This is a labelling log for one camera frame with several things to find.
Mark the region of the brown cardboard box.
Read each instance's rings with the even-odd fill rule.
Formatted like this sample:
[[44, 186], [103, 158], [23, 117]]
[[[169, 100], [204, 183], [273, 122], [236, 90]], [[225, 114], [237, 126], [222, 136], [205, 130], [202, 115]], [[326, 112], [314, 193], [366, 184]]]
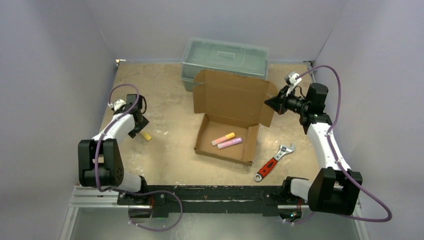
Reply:
[[[260, 126], [269, 127], [274, 110], [265, 101], [278, 94], [270, 81], [216, 70], [201, 70], [192, 88], [193, 111], [203, 114], [194, 152], [251, 166]], [[212, 141], [235, 133], [241, 142], [219, 149]]]

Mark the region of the purple highlighter marker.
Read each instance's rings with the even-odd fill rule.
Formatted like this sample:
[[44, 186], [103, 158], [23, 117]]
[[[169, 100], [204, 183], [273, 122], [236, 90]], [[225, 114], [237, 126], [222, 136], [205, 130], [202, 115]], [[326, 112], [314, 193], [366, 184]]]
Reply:
[[242, 142], [243, 142], [243, 139], [241, 137], [238, 137], [238, 138], [230, 139], [225, 142], [217, 144], [217, 148], [224, 149], [224, 148], [228, 148], [228, 147], [240, 144]]

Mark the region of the yellow highlighter marker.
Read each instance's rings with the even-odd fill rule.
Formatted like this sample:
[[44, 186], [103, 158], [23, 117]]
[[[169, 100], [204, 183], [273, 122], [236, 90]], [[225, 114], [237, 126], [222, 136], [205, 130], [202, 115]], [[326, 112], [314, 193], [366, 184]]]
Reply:
[[147, 132], [142, 131], [140, 134], [146, 141], [148, 141], [148, 142], [151, 141], [152, 136], [150, 134], [148, 134]]

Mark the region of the orange pink highlighter marker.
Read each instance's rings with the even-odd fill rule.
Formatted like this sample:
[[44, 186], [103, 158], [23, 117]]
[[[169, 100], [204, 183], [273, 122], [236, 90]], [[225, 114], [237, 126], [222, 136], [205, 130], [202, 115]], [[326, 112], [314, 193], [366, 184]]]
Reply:
[[224, 135], [222, 137], [219, 137], [217, 139], [212, 140], [211, 141], [211, 144], [212, 144], [212, 146], [216, 146], [218, 144], [221, 144], [223, 142], [226, 142], [226, 141], [234, 138], [235, 136], [236, 136], [236, 134], [234, 132], [231, 132], [231, 133], [228, 133], [228, 134], [226, 134], [226, 135]]

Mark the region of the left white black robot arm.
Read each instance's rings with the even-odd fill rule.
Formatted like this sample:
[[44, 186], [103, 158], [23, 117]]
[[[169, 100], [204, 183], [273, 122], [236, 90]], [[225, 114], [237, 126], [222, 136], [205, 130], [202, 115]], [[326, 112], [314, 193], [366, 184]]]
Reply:
[[129, 192], [130, 199], [142, 205], [149, 199], [147, 182], [124, 169], [119, 145], [127, 136], [134, 138], [149, 123], [143, 115], [146, 100], [139, 94], [127, 94], [126, 100], [117, 100], [111, 109], [111, 122], [96, 136], [78, 143], [79, 183], [100, 191], [114, 188]]

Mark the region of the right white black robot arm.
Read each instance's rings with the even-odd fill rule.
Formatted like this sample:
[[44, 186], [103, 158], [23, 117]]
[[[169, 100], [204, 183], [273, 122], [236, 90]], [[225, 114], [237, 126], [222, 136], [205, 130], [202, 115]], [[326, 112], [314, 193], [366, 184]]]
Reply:
[[351, 170], [336, 144], [325, 100], [328, 88], [320, 83], [309, 85], [305, 98], [282, 88], [278, 95], [265, 100], [279, 115], [286, 111], [299, 114], [299, 123], [314, 148], [320, 171], [314, 180], [287, 177], [282, 183], [280, 196], [288, 204], [299, 198], [308, 202], [313, 212], [350, 216], [355, 209], [363, 179], [360, 172]]

